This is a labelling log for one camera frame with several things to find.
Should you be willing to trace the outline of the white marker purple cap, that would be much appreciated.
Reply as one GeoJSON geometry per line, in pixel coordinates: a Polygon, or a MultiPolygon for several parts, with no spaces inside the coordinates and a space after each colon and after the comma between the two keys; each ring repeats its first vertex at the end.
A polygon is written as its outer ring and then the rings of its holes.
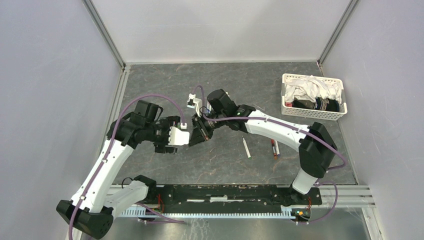
{"type": "Polygon", "coordinates": [[[277,141],[274,142],[275,145],[275,151],[276,151],[276,155],[279,157],[280,154],[280,149],[279,149],[279,143],[277,141]]]}

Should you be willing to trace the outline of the red pen orange cap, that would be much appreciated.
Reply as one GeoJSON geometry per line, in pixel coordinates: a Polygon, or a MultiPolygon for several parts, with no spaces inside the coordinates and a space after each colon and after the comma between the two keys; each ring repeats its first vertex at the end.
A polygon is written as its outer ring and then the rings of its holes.
{"type": "Polygon", "coordinates": [[[275,141],[271,139],[271,146],[273,151],[273,158],[276,160],[278,158],[275,141]]]}

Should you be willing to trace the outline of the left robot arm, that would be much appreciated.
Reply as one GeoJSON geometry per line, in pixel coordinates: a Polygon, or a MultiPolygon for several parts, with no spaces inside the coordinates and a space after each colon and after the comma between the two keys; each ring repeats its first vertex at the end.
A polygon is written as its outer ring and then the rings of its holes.
{"type": "Polygon", "coordinates": [[[157,182],[143,175],[108,196],[119,170],[143,142],[153,143],[156,153],[175,153],[188,144],[187,121],[180,115],[162,117],[163,108],[139,99],[131,112],[123,110],[110,126],[100,156],[81,187],[69,200],[60,200],[56,211],[68,223],[68,238],[79,230],[93,239],[102,239],[114,220],[138,202],[153,203],[157,182]]]}

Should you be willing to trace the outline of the white marker green cap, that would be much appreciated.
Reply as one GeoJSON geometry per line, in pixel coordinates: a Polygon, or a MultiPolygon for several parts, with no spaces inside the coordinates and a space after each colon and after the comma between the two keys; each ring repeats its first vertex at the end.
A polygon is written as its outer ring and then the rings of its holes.
{"type": "Polygon", "coordinates": [[[251,159],[251,158],[252,158],[252,156],[251,156],[251,153],[250,153],[249,147],[248,147],[247,142],[246,142],[246,140],[245,140],[245,138],[244,138],[244,137],[242,138],[242,142],[243,142],[243,146],[244,146],[244,149],[245,149],[245,152],[246,152],[247,158],[248,158],[248,159],[251,159]]]}

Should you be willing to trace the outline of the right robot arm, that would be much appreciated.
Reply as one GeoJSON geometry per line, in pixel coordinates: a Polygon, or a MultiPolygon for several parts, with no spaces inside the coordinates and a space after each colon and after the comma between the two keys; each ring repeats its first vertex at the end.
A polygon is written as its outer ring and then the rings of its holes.
{"type": "Polygon", "coordinates": [[[300,170],[289,189],[289,199],[302,204],[318,179],[324,177],[338,149],[324,125],[296,124],[269,116],[252,106],[232,101],[218,89],[207,96],[207,103],[190,93],[187,107],[195,109],[192,116],[190,146],[208,141],[214,130],[223,126],[233,131],[259,135],[282,143],[299,154],[300,170]]]}

